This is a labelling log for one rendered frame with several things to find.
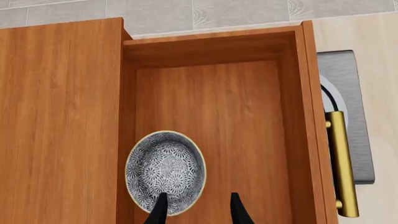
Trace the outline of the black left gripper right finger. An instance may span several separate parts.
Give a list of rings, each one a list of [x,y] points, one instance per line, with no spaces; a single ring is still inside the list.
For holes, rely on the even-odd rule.
[[[230,210],[233,224],[254,224],[236,192],[231,194]]]

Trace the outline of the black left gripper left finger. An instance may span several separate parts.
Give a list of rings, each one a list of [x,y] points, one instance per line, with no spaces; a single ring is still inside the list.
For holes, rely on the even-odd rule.
[[[144,224],[165,224],[167,218],[168,201],[167,194],[162,192],[157,199],[153,210]]]

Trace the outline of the patterned black and white bowl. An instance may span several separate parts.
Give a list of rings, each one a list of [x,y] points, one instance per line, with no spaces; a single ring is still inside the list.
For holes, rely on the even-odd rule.
[[[140,139],[129,153],[124,178],[134,203],[149,213],[159,195],[167,195],[167,215],[189,210],[206,184],[206,163],[199,147],[175,131],[157,131]]]

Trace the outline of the wooden cabinet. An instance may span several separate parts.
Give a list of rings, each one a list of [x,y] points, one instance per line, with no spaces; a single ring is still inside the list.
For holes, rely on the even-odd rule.
[[[0,29],[0,224],[127,224],[121,18]]]

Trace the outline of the open wooden drawer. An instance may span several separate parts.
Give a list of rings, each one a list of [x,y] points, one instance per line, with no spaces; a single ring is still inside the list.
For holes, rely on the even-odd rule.
[[[125,40],[136,140],[180,132],[206,184],[166,224],[230,224],[240,196],[256,224],[337,224],[313,23]]]

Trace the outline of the grey metal base plate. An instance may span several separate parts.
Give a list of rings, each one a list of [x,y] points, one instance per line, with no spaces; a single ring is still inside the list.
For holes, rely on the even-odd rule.
[[[319,52],[317,60],[323,109],[344,114],[354,183],[373,184],[373,159],[354,52]]]

